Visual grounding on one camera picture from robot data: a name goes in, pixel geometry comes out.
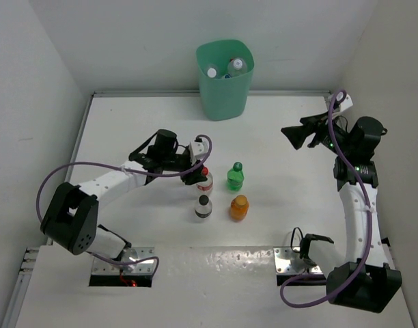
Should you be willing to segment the Aquafina bottle white cap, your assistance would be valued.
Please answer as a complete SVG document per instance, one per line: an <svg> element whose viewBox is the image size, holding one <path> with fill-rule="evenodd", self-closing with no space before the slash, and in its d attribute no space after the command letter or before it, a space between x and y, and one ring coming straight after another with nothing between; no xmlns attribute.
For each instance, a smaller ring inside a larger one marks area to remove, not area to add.
<svg viewBox="0 0 418 328"><path fill-rule="evenodd" d="M205 73L208 78L215 79L219 75L219 70L215 65L210 64L206 67Z"/></svg>

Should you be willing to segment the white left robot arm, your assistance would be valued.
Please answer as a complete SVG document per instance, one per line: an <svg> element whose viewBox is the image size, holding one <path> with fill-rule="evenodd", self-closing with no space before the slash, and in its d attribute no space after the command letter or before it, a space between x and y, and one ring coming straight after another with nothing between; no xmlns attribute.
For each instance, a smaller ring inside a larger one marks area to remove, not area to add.
<svg viewBox="0 0 418 328"><path fill-rule="evenodd" d="M117 267L137 264L136 260L123 261L130 243L100 225L98 214L119 197L157 178L179 177L185 185L206 181L203 166L212 152L211 138L200 134L183 152L178 152L179 146L174 132L159 129L120 166L84 162L85 166L105 168L108 172L76 185L61 183L46 212L37 214L41 232L75 256L88 253Z"/></svg>

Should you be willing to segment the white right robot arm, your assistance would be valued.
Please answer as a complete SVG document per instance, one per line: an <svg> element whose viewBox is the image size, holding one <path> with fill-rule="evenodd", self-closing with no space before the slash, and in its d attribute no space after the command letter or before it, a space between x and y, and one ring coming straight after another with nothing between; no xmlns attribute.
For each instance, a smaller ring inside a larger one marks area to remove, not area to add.
<svg viewBox="0 0 418 328"><path fill-rule="evenodd" d="M333 175L344 208L346 253L335 242L317 234L300 241L298 259L309 267L320 267L325 278L325 297L291 308L310 308L329 302L373 313L381 313L402 285L402 275L392 269L382 246L376 198L378 174L372 161L376 146L387 129L375 118L359 118L351 131L333 124L323 114L301 118L300 125L282 128L295 149L313 136L308 148L322 144L337 157Z"/></svg>

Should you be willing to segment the clear bottle colourful label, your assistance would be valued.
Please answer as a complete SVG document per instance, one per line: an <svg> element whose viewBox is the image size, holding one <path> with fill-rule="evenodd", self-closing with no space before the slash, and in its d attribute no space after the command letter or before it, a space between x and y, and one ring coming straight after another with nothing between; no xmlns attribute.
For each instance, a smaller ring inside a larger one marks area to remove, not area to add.
<svg viewBox="0 0 418 328"><path fill-rule="evenodd" d="M247 63L243 58L234 58L227 66L227 73L230 77L238 77L248 73Z"/></svg>

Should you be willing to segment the small red-cap cola bottle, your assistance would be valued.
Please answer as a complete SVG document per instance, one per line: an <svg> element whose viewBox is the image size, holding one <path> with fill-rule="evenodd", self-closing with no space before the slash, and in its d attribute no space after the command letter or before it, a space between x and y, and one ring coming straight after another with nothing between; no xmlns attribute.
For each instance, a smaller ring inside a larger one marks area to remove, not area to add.
<svg viewBox="0 0 418 328"><path fill-rule="evenodd" d="M195 186L198 195L210 195L213 190L213 177L207 167L203 166L202 174L206 177L203 182L198 182Z"/></svg>

